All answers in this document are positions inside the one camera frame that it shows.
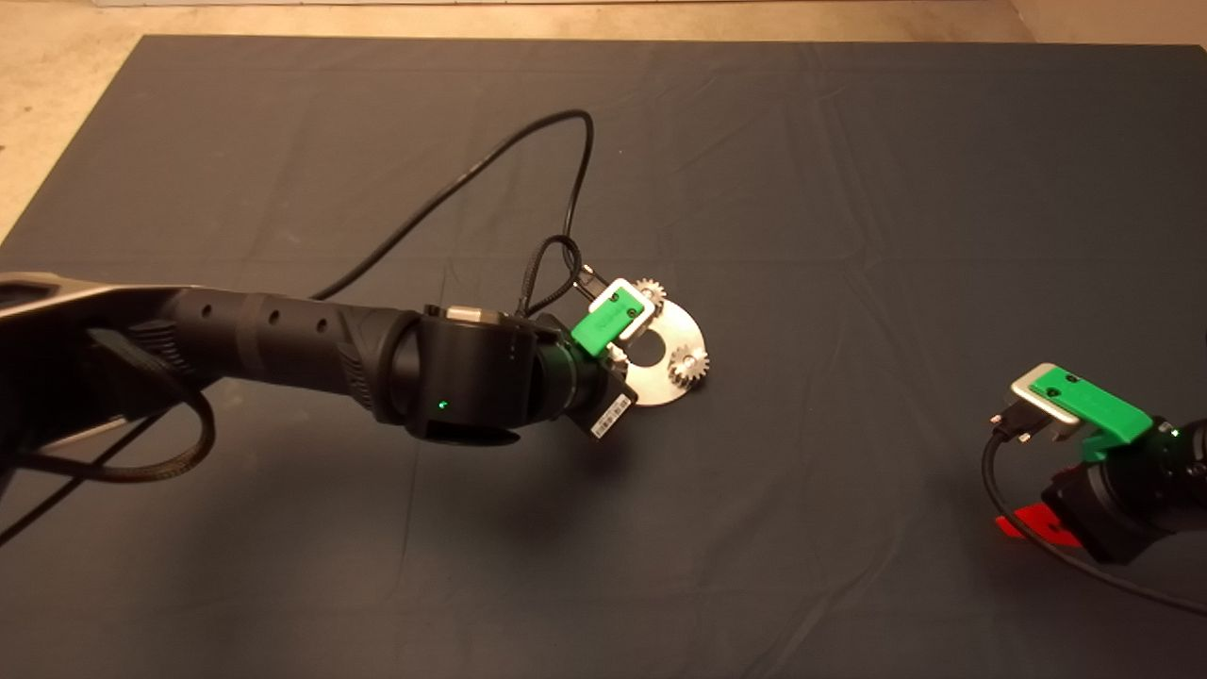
concrete floor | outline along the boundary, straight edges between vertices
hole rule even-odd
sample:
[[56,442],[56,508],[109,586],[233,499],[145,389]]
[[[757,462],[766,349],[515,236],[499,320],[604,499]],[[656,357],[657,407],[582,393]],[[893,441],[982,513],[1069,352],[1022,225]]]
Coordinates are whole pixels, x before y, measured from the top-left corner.
[[1202,0],[94,7],[0,0],[0,239],[151,33],[622,40],[1207,43]]

gear teeth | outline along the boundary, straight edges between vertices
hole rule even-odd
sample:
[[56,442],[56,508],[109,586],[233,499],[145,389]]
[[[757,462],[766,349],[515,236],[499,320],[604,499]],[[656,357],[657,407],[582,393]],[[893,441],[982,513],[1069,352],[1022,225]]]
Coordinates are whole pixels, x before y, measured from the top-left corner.
[[654,303],[654,312],[663,310],[663,302],[666,300],[666,288],[653,277],[640,277],[632,283],[639,292]]
[[680,347],[671,352],[670,379],[684,390],[694,387],[709,374],[709,353],[704,347]]

red tag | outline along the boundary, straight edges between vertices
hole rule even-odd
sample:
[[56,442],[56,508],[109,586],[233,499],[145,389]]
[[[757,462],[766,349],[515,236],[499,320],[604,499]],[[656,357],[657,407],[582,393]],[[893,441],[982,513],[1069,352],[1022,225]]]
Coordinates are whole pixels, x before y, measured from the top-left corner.
[[[1065,548],[1080,548],[1081,543],[1075,535],[1069,533],[1065,526],[1061,525],[1060,519],[1053,514],[1051,508],[1043,503],[1036,503],[1033,505],[1027,505],[1025,508],[1014,511],[1014,516],[1019,517],[1020,521],[1027,525],[1028,528],[1039,534],[1050,545],[1061,545]],[[1010,522],[1005,520],[1004,516],[999,516],[993,520],[997,527],[1002,529],[1002,533],[1011,538],[1022,538],[1022,533],[1019,533]]]

gear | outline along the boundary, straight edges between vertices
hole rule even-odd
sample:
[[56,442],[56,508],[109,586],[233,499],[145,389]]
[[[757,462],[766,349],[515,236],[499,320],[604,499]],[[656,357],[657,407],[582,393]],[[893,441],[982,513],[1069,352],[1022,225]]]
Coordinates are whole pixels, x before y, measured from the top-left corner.
[[654,312],[663,309],[663,300],[666,299],[666,288],[663,287],[661,282],[658,282],[653,277],[641,277],[632,286],[654,303]]
[[671,352],[670,373],[676,385],[688,390],[709,374],[709,353],[704,347],[680,347]]

black power cable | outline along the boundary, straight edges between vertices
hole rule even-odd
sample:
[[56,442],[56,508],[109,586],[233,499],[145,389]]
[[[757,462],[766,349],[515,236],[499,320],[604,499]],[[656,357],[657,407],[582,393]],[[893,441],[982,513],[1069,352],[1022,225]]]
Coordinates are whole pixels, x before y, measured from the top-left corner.
[[[98,346],[106,350],[121,359],[127,367],[133,369],[138,374],[138,377],[147,381],[153,385],[154,388],[169,394],[173,399],[192,409],[202,423],[202,433],[198,437],[197,443],[170,460],[144,467],[106,467],[104,464],[97,464],[97,462],[83,463],[69,458],[40,453],[0,456],[0,464],[18,469],[33,469],[48,474],[58,474],[60,476],[71,476],[74,480],[82,479],[84,481],[104,481],[106,484],[146,484],[148,481],[163,481],[174,476],[180,476],[200,464],[200,462],[205,460],[205,456],[208,456],[214,449],[214,441],[217,438],[214,425],[214,410],[210,408],[210,403],[205,400],[205,396],[202,394],[199,390],[181,382],[167,362],[159,357],[147,353],[134,343],[130,343],[129,339],[121,332],[109,328],[94,328],[88,330],[88,335],[92,336],[93,341]],[[146,429],[142,429],[138,433],[141,434],[145,431]],[[124,445],[129,441],[133,441],[133,438],[129,440],[123,438],[117,444]],[[116,452],[110,453],[110,451],[106,451],[103,456],[105,455],[112,457]]]
[[[110,445],[107,449],[105,449],[103,453],[97,456],[92,461],[92,464],[99,467],[109,462],[113,456],[122,452],[122,450],[126,449],[126,446],[133,444],[134,440],[141,437],[147,429],[151,429],[151,426],[159,422],[159,418],[162,417],[163,415],[154,415],[148,418],[145,418],[142,422],[139,422],[136,426],[134,426],[133,429],[123,434],[121,439],[113,441],[113,444]],[[63,486],[59,486],[53,493],[47,496],[42,502],[37,503],[37,505],[34,509],[27,511],[24,515],[22,515],[21,519],[12,522],[12,525],[10,525],[8,528],[5,528],[4,532],[0,533],[0,548],[7,545],[8,542],[19,535],[22,531],[29,528],[30,525],[41,519],[42,515],[54,509],[54,505],[62,503],[76,488],[82,486],[84,481],[87,481],[87,479],[82,476],[76,476],[71,479]]]
[[[513,131],[507,139],[498,142],[497,146],[490,150],[489,153],[483,156],[480,160],[474,163],[470,169],[465,171],[461,176],[454,178],[444,188],[441,188],[435,195],[428,198],[418,210],[414,211],[407,221],[402,222],[393,233],[387,235],[377,247],[373,248],[363,259],[357,262],[348,273],[340,275],[334,282],[327,285],[322,289],[319,289],[310,295],[311,299],[327,299],[333,294],[340,292],[352,282],[355,282],[360,276],[365,275],[374,264],[381,261],[381,257],[386,256],[398,244],[400,240],[407,236],[421,221],[424,221],[427,215],[432,213],[436,207],[441,206],[445,200],[448,200],[454,193],[470,183],[473,177],[482,174],[483,170],[489,168],[495,160],[506,153],[512,146],[519,144],[529,135],[540,131],[547,127],[552,127],[564,121],[581,119],[583,121],[584,135],[583,135],[583,154],[578,160],[578,171],[575,174],[575,183],[570,189],[570,201],[566,205],[566,217],[561,224],[561,234],[570,235],[570,229],[575,222],[575,207],[578,206],[578,193],[583,188],[583,180],[587,177],[587,168],[591,163],[591,148],[595,146],[595,119],[587,111],[579,109],[570,109],[566,111],[560,111],[556,113],[550,113],[542,118],[535,119],[523,128]],[[566,264],[570,265],[570,254],[567,252]]]
[[[490,164],[492,164],[496,159],[498,159],[498,157],[502,156],[505,152],[507,152],[512,146],[514,146],[515,144],[518,144],[519,141],[521,141],[523,139],[525,139],[526,136],[531,135],[535,131],[538,131],[547,127],[554,125],[559,122],[568,119],[582,121],[584,134],[583,134],[582,157],[578,163],[578,170],[575,174],[575,182],[570,191],[570,200],[568,204],[566,205],[566,216],[562,222],[561,234],[560,236],[553,235],[543,240],[537,248],[537,253],[533,256],[532,261],[530,261],[529,268],[525,270],[524,283],[521,285],[520,289],[520,299],[521,299],[520,308],[518,309],[517,312],[527,316],[556,300],[559,297],[565,294],[571,287],[573,287],[573,282],[577,279],[579,269],[582,268],[582,252],[578,250],[577,244],[575,244],[575,241],[570,238],[570,232],[573,226],[575,209],[578,205],[578,194],[582,192],[583,181],[587,177],[587,169],[590,165],[591,150],[594,148],[595,145],[595,121],[590,113],[579,109],[570,109],[544,116],[542,118],[532,121],[524,128],[509,135],[497,146],[495,146],[489,153],[486,153],[486,156],[484,156],[480,160],[478,160],[474,165],[472,165],[468,170],[466,170],[461,176],[455,178],[451,183],[442,188],[432,198],[430,198],[427,201],[420,205],[420,207],[414,213],[412,213],[410,217],[408,217],[385,240],[383,240],[377,247],[374,247],[373,251],[369,252],[368,256],[366,256],[361,262],[358,262],[355,267],[352,267],[348,273],[338,277],[334,282],[327,285],[322,289],[311,294],[310,298],[320,300],[327,299],[334,295],[336,293],[340,292],[352,282],[355,282],[357,279],[365,275],[366,271],[372,269],[373,265],[375,265],[381,259],[381,257],[389,253],[390,250],[392,250],[400,241],[402,241],[402,239],[406,238],[407,234],[410,233],[410,230],[414,229],[427,215],[435,211],[436,207],[438,207],[441,204],[448,200],[448,198],[450,198],[454,193],[465,187],[470,181],[473,180],[473,177],[476,177],[478,174],[480,174],[483,170],[490,166]],[[562,245],[566,265],[567,268],[570,268],[570,280],[559,286],[558,289],[555,289],[552,294],[549,294],[544,299],[541,299],[536,304],[529,305],[529,300],[532,295],[532,288],[536,285],[536,275],[541,265],[540,261],[543,257],[544,251],[552,242],[560,242]],[[197,393],[197,397],[199,397],[203,403],[205,402],[204,396],[200,394],[199,392]],[[202,408],[205,411],[209,411],[208,403],[204,403]],[[203,458],[209,452],[209,449],[212,447],[212,437],[214,437],[212,412],[210,412],[209,421],[206,421],[202,410],[198,410],[198,415],[202,416],[203,421],[202,441],[199,441],[199,444],[205,443],[206,439],[210,440],[209,444],[200,450],[200,455],[197,455],[199,449],[198,446],[194,445],[192,449],[182,453],[182,456],[177,456],[176,458],[174,458],[174,461],[180,461],[181,457],[183,457],[188,461],[192,461],[188,468],[200,462],[200,458]],[[133,444],[139,437],[145,434],[146,431],[150,429],[156,422],[158,422],[161,417],[163,416],[156,415],[144,420],[133,429],[130,429],[128,433],[126,433],[121,439],[113,443],[103,453],[97,456],[97,458],[94,458],[92,463],[83,464],[83,463],[75,463],[75,461],[64,461],[80,466],[78,468],[76,467],[71,468],[72,479],[66,484],[64,484],[63,486],[60,486],[51,496],[47,496],[46,499],[39,503],[34,509],[25,513],[21,519],[14,521],[11,526],[8,526],[8,528],[6,528],[2,533],[0,533],[0,546],[7,544],[10,540],[21,534],[25,528],[28,528],[30,525],[33,525],[35,521],[42,517],[46,513],[53,509],[58,503],[63,502],[84,481],[101,480],[97,479],[97,475],[104,473],[100,473],[98,470],[107,469],[104,468],[104,464],[106,462],[109,462],[111,458],[122,452],[122,450]],[[188,468],[183,469],[182,472],[187,472]],[[52,470],[45,469],[43,472],[52,472]]]
[[1177,597],[1173,595],[1167,595],[1165,592],[1151,590],[1144,587],[1143,585],[1137,585],[1131,580],[1125,580],[1123,578],[1116,578],[1092,564],[1084,562],[1079,558],[1071,557],[1065,552],[1057,550],[1055,546],[1048,544],[1043,538],[1039,537],[1030,526],[1024,523],[1013,511],[1007,507],[1005,498],[1002,497],[1002,491],[997,486],[997,473],[996,473],[996,461],[997,451],[1008,441],[1010,437],[1001,431],[995,431],[993,435],[990,437],[989,441],[985,444],[985,452],[981,456],[981,481],[985,484],[985,492],[989,493],[990,502],[993,503],[993,508],[997,509],[999,516],[1004,517],[1015,531],[1021,533],[1027,542],[1032,545],[1043,550],[1044,554],[1055,558],[1056,561],[1063,563],[1065,566],[1077,570],[1084,575],[1089,575],[1095,580],[1109,585],[1129,595],[1133,595],[1150,602],[1164,604],[1178,610],[1184,610],[1186,613],[1193,613],[1195,615],[1207,616],[1207,604],[1200,602],[1186,599],[1183,597]]
[[[549,245],[553,245],[554,242],[560,244],[562,246],[562,251],[570,259],[567,262],[570,268],[570,276],[565,281],[562,281],[562,283],[558,286],[556,289],[554,289],[547,297],[533,304],[531,303],[532,289],[536,287],[536,276],[541,271],[541,259],[544,258],[544,252],[546,250],[549,248]],[[568,292],[575,286],[575,282],[578,280],[578,271],[582,270],[582,268],[583,268],[583,252],[582,250],[578,248],[578,244],[575,242],[572,238],[558,233],[542,240],[541,244],[537,245],[536,251],[532,252],[532,258],[529,259],[527,268],[524,269],[524,281],[520,283],[520,300],[519,304],[515,306],[515,315],[529,317],[536,311],[560,299],[562,294]]]

